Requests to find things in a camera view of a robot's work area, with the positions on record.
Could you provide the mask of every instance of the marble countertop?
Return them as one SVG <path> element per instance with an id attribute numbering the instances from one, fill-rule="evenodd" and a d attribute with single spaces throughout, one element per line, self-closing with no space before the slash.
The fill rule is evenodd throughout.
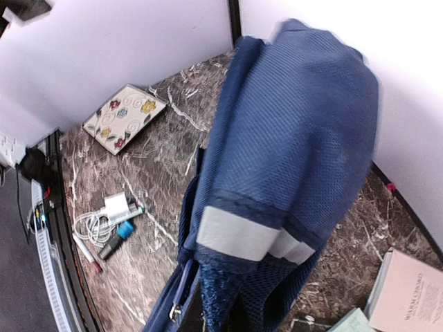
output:
<path id="1" fill-rule="evenodd" d="M 171 107 L 119 155 L 83 130 L 61 139 L 71 220 L 99 210 L 124 191 L 146 213 L 136 231 L 95 274 L 81 256 L 91 296 L 107 332 L 140 331 L 176 266 L 178 219 L 194 174 L 196 147 L 205 147 L 232 53 L 196 64 L 151 91 Z M 87 243 L 92 253 L 98 249 Z M 384 253 L 391 247 L 441 268 L 407 211 L 370 173 L 352 209 L 328 241 L 281 331 L 326 331 L 355 306 L 364 307 Z"/>

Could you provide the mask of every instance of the electrical outlet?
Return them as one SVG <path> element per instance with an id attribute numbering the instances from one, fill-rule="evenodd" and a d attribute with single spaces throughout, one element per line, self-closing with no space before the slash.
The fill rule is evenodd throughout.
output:
<path id="1" fill-rule="evenodd" d="M 15 167 L 15 164 L 20 163 L 25 154 L 25 145 L 0 131 L 0 163 L 3 166 Z"/>

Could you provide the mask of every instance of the book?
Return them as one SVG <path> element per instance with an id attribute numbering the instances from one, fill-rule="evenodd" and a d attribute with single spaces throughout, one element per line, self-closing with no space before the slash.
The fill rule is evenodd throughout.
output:
<path id="1" fill-rule="evenodd" d="M 383 332 L 443 331 L 443 272 L 389 250 L 364 313 Z"/>
<path id="2" fill-rule="evenodd" d="M 368 326 L 368 319 L 360 308 L 352 309 L 329 332 L 375 332 Z"/>

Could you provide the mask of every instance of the pink book cover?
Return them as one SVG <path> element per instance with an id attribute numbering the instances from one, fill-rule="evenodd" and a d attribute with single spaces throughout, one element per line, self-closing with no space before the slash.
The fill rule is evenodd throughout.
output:
<path id="1" fill-rule="evenodd" d="M 442 332 L 443 273 L 393 250 L 369 325 L 383 332 Z"/>

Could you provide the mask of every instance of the zipper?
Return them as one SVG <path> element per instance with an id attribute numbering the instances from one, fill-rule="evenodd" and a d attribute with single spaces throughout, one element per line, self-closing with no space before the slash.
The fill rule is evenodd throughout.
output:
<path id="1" fill-rule="evenodd" d="M 182 314 L 181 309 L 189 296 L 191 285 L 194 282 L 198 269 L 199 264 L 194 259 L 189 259 L 186 262 L 183 274 L 181 275 L 179 287 L 177 288 L 174 301 L 172 302 L 171 311 L 169 312 L 169 319 L 174 323 L 178 322 L 179 316 Z"/>

